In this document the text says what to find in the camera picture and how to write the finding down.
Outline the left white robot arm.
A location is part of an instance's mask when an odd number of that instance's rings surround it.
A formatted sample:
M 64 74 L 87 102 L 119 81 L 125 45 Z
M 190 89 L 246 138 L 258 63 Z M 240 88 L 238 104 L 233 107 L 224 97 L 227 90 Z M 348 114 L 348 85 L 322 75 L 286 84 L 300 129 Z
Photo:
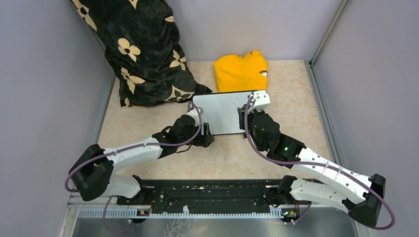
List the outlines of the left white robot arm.
M 148 198 L 148 191 L 140 178 L 137 175 L 120 176 L 117 171 L 176 154 L 182 146 L 206 148 L 213 142 L 209 123 L 182 115 L 172 126 L 138 143 L 107 149 L 98 144 L 90 145 L 69 170 L 68 180 L 73 182 L 75 192 L 83 201 L 92 201 L 100 196 L 120 196 L 143 204 Z

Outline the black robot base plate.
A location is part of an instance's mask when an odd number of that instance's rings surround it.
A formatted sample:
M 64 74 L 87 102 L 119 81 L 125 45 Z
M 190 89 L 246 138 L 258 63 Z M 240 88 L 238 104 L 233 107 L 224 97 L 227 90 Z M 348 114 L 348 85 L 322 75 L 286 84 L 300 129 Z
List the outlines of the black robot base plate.
M 118 196 L 117 205 L 150 205 L 153 214 L 177 214 L 185 206 L 191 214 L 259 214 L 307 203 L 286 194 L 286 179 L 140 180 L 140 185 L 139 194 Z

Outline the black framed whiteboard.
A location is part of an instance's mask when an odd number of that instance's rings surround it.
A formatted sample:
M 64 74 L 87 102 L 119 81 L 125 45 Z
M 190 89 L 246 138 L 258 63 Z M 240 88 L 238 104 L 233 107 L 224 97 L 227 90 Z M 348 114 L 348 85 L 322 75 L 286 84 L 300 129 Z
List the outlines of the black framed whiteboard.
M 192 102 L 203 109 L 202 120 L 209 124 L 212 135 L 240 134 L 238 109 L 241 109 L 254 91 L 200 94 Z

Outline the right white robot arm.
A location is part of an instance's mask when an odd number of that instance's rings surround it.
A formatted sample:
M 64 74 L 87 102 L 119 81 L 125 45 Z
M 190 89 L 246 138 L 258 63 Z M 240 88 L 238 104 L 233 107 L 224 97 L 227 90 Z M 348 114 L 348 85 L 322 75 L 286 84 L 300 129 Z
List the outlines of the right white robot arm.
M 381 208 L 391 210 L 384 201 L 383 176 L 359 174 L 322 157 L 303 142 L 281 133 L 279 124 L 263 110 L 243 105 L 238 115 L 239 127 L 261 158 L 315 179 L 284 177 L 277 188 L 280 201 L 317 202 L 343 211 L 364 226 L 379 229 Z

